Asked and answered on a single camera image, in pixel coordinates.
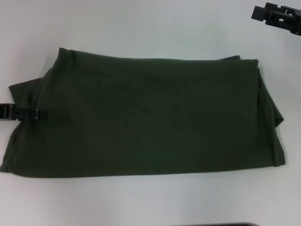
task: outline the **folded garment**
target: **folded garment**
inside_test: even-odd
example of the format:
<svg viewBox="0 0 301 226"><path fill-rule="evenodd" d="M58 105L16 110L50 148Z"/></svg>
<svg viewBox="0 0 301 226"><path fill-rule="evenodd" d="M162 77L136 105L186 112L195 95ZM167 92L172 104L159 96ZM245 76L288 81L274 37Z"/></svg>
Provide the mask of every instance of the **folded garment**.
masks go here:
<svg viewBox="0 0 301 226"><path fill-rule="evenodd" d="M283 117L257 60L130 59L59 50L41 78L10 87L22 121L2 172L72 178L241 170L285 164Z"/></svg>

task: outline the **white surface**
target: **white surface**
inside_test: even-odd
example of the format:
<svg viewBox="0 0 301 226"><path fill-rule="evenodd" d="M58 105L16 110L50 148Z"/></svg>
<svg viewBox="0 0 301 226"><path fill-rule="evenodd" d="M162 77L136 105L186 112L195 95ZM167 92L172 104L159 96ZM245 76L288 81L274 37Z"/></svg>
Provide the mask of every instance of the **white surface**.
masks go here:
<svg viewBox="0 0 301 226"><path fill-rule="evenodd" d="M300 225L301 37L251 19L266 0L1 0L0 103L59 47L116 57L257 58L285 121L279 168L34 179L0 174L2 226ZM298 0L273 2L301 8ZM17 122L0 122L0 158Z"/></svg>

